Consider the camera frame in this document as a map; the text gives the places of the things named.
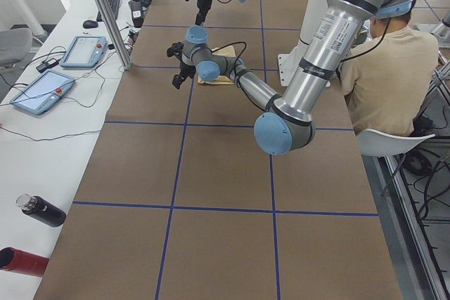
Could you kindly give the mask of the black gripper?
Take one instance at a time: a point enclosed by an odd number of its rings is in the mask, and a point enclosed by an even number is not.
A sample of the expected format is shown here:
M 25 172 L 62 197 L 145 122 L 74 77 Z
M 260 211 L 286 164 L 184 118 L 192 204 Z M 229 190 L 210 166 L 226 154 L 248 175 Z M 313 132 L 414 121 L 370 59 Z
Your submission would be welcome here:
M 197 0 L 198 13 L 195 17 L 196 25 L 203 25 L 212 6 L 212 0 Z
M 175 57 L 180 62 L 180 74 L 174 75 L 172 80 L 176 89 L 181 88 L 187 77 L 193 79 L 195 75 L 195 67 L 183 59 L 183 48 L 184 42 L 179 41 L 174 42 L 166 51 L 168 58 Z

